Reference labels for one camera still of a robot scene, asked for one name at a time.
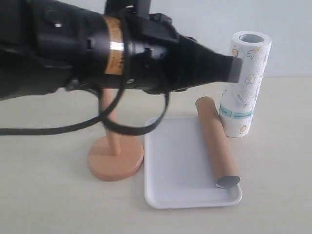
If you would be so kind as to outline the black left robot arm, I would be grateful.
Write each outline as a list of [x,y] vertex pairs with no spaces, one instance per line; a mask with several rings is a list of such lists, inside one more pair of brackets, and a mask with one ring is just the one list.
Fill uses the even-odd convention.
[[237,83],[242,59],[180,34],[148,0],[109,0],[103,13],[57,0],[0,3],[0,98],[95,84],[148,94]]

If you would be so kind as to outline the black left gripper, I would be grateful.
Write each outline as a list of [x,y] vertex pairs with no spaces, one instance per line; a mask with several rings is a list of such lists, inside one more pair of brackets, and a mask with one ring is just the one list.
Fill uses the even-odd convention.
[[183,92],[216,82],[238,83],[241,58],[217,53],[181,35],[169,16],[157,13],[142,18],[126,13],[123,19],[130,40],[130,74],[138,78],[138,89],[160,94],[165,85]]

